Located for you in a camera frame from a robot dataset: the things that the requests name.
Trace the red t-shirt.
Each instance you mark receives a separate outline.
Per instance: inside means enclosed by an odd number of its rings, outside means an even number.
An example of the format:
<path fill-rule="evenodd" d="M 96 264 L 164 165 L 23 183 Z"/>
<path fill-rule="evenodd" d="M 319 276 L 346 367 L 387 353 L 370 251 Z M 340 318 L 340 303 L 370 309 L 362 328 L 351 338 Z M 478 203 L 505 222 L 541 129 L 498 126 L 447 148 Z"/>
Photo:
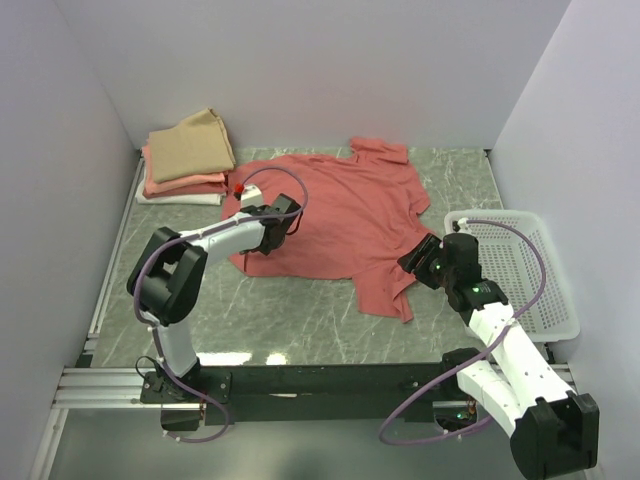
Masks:
<path fill-rule="evenodd" d="M 279 194 L 309 202 L 298 231 L 264 256 L 234 254 L 230 262 L 251 277 L 349 279 L 358 309 L 370 315 L 413 318 L 406 290 L 414 278 L 398 264 L 429 232 L 420 216 L 430 198 L 404 145 L 354 137 L 352 154 L 287 154 L 275 170 L 256 160 L 237 167 L 228 184 L 256 185 L 266 203 Z"/>

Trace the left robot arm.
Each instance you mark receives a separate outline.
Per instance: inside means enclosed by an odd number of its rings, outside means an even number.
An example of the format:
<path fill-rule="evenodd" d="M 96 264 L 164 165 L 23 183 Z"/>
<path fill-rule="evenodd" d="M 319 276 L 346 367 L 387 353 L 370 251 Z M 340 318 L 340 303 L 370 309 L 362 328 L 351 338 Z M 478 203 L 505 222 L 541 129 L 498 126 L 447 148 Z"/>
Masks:
<path fill-rule="evenodd" d="M 176 401 L 193 399 L 200 388 L 200 360 L 187 319 L 198 301 L 205 270 L 235 254 L 269 255 L 280 248 L 305 203 L 280 194 L 270 205 L 247 205 L 205 228 L 154 232 L 127 290 L 134 314 L 150 331 L 164 389 Z"/>

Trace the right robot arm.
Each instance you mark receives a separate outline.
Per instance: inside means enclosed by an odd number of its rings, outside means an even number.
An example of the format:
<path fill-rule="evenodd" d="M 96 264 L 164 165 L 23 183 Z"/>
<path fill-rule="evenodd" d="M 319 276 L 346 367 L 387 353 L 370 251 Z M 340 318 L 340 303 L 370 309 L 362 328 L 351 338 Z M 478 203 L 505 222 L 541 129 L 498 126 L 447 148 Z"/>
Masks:
<path fill-rule="evenodd" d="M 509 438 L 513 459 L 527 479 L 550 479 L 597 464 L 600 411 L 589 394 L 578 394 L 546 362 L 506 295 L 482 275 L 478 240 L 462 232 L 427 235 L 398 261 L 420 283 L 444 289 L 452 309 L 486 346 L 407 398 L 413 401 L 439 383 L 444 395 L 476 400 Z"/>

